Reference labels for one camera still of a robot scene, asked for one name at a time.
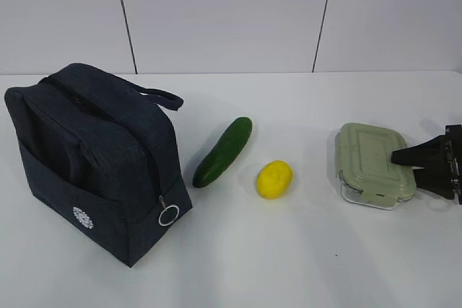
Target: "bag zipper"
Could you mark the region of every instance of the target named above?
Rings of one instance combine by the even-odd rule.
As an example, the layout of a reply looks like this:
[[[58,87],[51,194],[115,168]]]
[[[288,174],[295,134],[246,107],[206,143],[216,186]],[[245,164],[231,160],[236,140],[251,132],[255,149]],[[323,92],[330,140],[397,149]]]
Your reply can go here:
[[[157,166],[157,162],[152,155],[151,151],[148,150],[146,144],[130,129],[123,126],[120,123],[117,123],[114,117],[108,114],[99,106],[95,105],[93,102],[83,98],[81,95],[78,95],[74,90],[68,88],[67,86],[59,83],[56,80],[49,79],[48,77],[42,79],[40,82],[46,83],[54,88],[56,88],[63,96],[65,96],[70,102],[76,105],[82,112],[91,115],[93,117],[99,118],[101,120],[105,120],[111,123],[115,123],[123,128],[125,128],[139,143],[141,150],[144,152],[144,155],[147,159],[147,167],[149,172],[149,180],[151,182],[151,187],[154,191],[155,200],[157,202],[163,201],[162,191],[160,189],[160,175],[159,175],[159,167]]]

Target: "container lid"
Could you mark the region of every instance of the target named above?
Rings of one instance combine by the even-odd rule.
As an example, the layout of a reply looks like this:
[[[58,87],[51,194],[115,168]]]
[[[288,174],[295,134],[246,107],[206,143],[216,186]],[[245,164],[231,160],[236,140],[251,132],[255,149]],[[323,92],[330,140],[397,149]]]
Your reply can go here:
[[[407,148],[396,131],[347,123],[337,138],[337,171],[351,188],[362,192],[363,203],[391,207],[414,196],[412,167],[391,163],[393,151]]]

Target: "bag front pocket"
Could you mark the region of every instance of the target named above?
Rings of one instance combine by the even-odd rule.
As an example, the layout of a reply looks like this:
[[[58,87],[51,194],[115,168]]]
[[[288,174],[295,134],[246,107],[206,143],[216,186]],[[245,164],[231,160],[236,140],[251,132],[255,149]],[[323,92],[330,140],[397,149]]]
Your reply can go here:
[[[128,265],[128,233],[122,205],[63,180],[21,142],[19,150],[32,194]]]

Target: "dark blue lunch bag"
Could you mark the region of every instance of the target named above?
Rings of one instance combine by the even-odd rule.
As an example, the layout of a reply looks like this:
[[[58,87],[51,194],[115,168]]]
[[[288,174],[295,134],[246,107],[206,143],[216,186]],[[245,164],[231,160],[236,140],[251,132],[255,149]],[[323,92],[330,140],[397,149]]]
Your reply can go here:
[[[32,194],[128,266],[191,209],[158,106],[181,98],[76,63],[5,102]]]

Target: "white wall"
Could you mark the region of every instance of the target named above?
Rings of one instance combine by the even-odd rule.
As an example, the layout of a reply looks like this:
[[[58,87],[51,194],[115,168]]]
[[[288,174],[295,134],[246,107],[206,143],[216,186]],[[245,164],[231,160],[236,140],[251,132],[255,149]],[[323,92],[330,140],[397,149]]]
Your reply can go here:
[[[311,71],[326,0],[124,0],[141,73]],[[133,73],[120,0],[0,0],[0,74]],[[462,0],[328,0],[315,71],[462,72]]]
[[[0,74],[75,61],[134,72],[119,0],[0,0]]]
[[[328,0],[316,71],[462,70],[462,0]]]
[[[311,71],[325,0],[124,0],[141,73]]]

